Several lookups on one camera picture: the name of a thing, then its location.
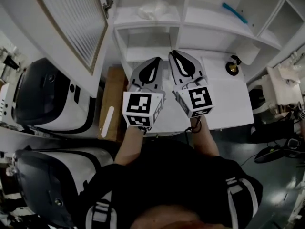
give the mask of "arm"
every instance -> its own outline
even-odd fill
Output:
[[[210,133],[204,115],[201,116],[200,121],[201,121],[201,130],[198,133],[193,133],[194,148],[204,155],[219,156],[218,147]],[[191,118],[192,127],[196,126],[196,122],[197,122],[197,118]],[[197,128],[194,129],[194,131],[198,131],[199,126],[200,124],[198,124]]]
[[[144,133],[136,126],[129,126],[126,130],[123,143],[114,162],[119,165],[127,165],[139,157]]]

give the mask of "cabinet door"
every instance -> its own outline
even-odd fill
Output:
[[[0,0],[25,36],[67,77],[96,97],[115,5],[106,0]]]

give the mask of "shelf compartment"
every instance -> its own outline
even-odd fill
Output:
[[[224,2],[244,16],[248,24],[223,8]],[[185,23],[253,38],[267,24],[279,2],[280,0],[190,0]]]
[[[187,9],[185,24],[219,29],[253,38],[247,24],[222,6],[205,3],[202,7],[191,5]]]
[[[142,19],[138,16],[137,10],[145,2],[150,0],[118,0],[114,26],[116,28],[138,27],[143,25],[163,26],[180,24],[184,0],[163,0],[169,3],[169,9],[157,21]]]
[[[285,2],[259,38],[262,41],[271,42],[275,45],[274,47],[281,49],[298,32],[303,23],[299,14]]]
[[[178,10],[175,6],[170,6],[168,13],[164,14],[158,21],[149,21],[142,19],[138,16],[137,10],[139,6],[130,7],[118,7],[117,14],[114,21],[114,26],[117,28],[122,27],[133,27],[133,26],[143,26],[143,25],[175,25],[180,24],[180,17]]]
[[[259,36],[259,39],[260,39],[260,41],[262,41],[268,45],[271,45],[271,46],[275,47],[276,49],[282,48],[281,43],[278,40],[278,38],[276,37],[276,35],[268,29],[265,29],[262,32],[262,34]]]
[[[154,57],[168,60],[174,48],[178,27],[143,27],[118,30],[118,45],[127,63]]]
[[[184,26],[181,33],[180,48],[235,53],[244,36],[208,28]]]
[[[289,5],[305,20],[305,0],[287,0]]]
[[[268,45],[260,45],[261,50],[257,57],[250,65],[241,64],[244,73],[244,81],[249,83],[253,79],[257,78],[264,72],[268,63],[274,58],[275,55],[279,53],[278,49],[270,47]]]

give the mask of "plastic bag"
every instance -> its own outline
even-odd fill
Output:
[[[162,0],[154,0],[145,3],[138,9],[138,16],[142,19],[157,21],[167,13],[169,4]]]

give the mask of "door hinge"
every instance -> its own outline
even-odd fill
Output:
[[[113,5],[113,0],[106,0],[106,3],[103,4],[103,9],[106,15],[106,18],[109,17],[108,10],[111,9]]]

